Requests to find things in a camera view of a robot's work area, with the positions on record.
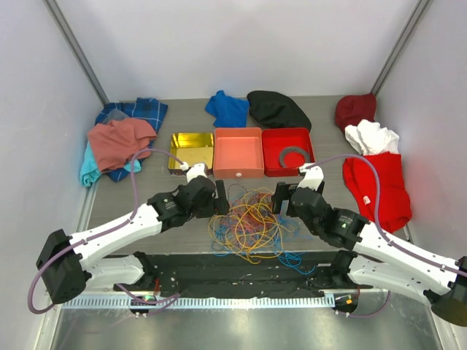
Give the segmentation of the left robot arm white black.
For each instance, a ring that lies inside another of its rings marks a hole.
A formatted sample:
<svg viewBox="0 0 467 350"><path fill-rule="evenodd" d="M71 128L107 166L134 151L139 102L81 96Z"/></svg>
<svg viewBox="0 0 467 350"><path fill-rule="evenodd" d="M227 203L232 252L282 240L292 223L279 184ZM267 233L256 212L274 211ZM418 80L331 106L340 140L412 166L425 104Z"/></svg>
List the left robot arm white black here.
<svg viewBox="0 0 467 350"><path fill-rule="evenodd" d="M151 197L136 211L94 229L70 236L51 233L36 262L53 304L69 302L88 287L132 285L149 290L158 272L146 254L110 254L140 239L183 226L193 218L226 214L223 181L197 176L175 191Z"/></svg>

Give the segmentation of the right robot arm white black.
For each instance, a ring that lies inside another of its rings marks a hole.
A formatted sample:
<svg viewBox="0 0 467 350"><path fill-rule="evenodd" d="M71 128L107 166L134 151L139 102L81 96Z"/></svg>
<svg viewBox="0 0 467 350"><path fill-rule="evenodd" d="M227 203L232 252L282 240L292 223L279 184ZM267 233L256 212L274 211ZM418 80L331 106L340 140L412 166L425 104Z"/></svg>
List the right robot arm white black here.
<svg viewBox="0 0 467 350"><path fill-rule="evenodd" d="M280 182L272 208L298 217L320 240L339 249L342 261L329 270L333 285L351 283L405 295L451 324L466 326L466 258L458 260L426 251L380 229L348 209L334 208L322 190Z"/></svg>

